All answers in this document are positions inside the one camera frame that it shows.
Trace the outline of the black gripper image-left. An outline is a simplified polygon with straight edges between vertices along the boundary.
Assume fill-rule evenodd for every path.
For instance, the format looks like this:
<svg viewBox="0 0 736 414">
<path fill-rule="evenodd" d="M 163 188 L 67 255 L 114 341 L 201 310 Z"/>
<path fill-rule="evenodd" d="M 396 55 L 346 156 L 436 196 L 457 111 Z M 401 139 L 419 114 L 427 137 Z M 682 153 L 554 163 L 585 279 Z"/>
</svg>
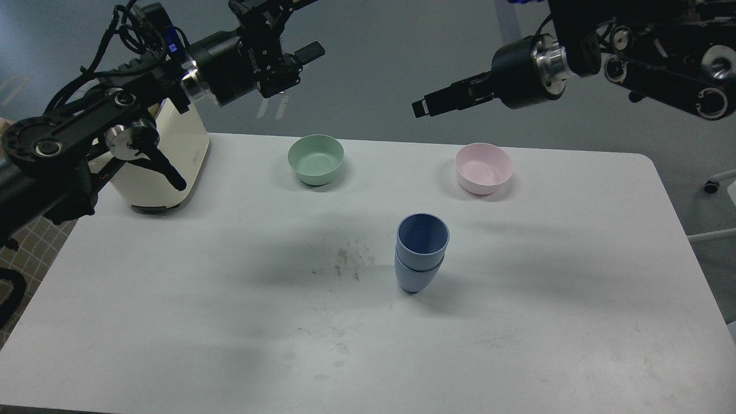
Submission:
<svg viewBox="0 0 736 414">
<path fill-rule="evenodd" d="M 315 1 L 229 1 L 239 28 L 219 31 L 187 48 L 184 90 L 192 100 L 210 97 L 224 106 L 257 91 L 273 97 L 297 86 L 309 63 L 325 55 L 314 41 L 284 52 L 281 34 L 291 15 Z"/>
</svg>

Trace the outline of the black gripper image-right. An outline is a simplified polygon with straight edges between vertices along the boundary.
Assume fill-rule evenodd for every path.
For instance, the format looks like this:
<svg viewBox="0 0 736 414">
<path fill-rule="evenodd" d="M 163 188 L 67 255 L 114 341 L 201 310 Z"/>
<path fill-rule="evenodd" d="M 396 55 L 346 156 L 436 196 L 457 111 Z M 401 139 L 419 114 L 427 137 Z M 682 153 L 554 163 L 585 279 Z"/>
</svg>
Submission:
<svg viewBox="0 0 736 414">
<path fill-rule="evenodd" d="M 489 71 L 425 95 L 412 103 L 413 115 L 438 116 L 494 99 L 510 109 L 559 99 L 559 81 L 542 68 L 541 58 L 548 46 L 539 35 L 504 45 L 495 52 Z"/>
</svg>

